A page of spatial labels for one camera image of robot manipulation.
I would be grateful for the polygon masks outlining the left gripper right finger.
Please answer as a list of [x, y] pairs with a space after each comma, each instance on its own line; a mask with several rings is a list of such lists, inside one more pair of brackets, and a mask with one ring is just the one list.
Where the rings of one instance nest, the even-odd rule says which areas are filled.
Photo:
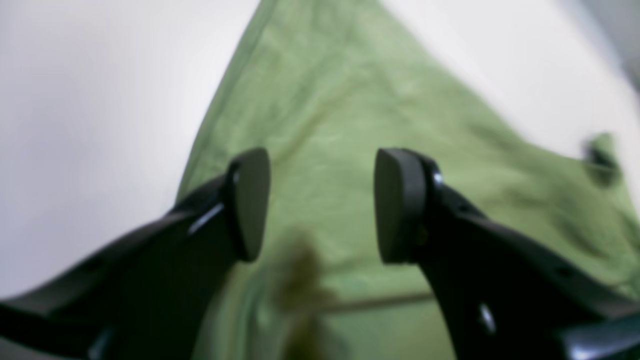
[[430, 157], [375, 155], [385, 264], [415, 264], [459, 360], [637, 360], [639, 303], [615, 293], [449, 187]]

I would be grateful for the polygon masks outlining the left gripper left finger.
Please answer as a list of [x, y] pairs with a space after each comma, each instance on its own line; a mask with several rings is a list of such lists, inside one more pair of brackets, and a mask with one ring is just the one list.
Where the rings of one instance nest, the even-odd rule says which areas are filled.
[[210, 301], [262, 248], [265, 148], [234, 157], [167, 214], [1, 301], [1, 337], [78, 360], [189, 360]]

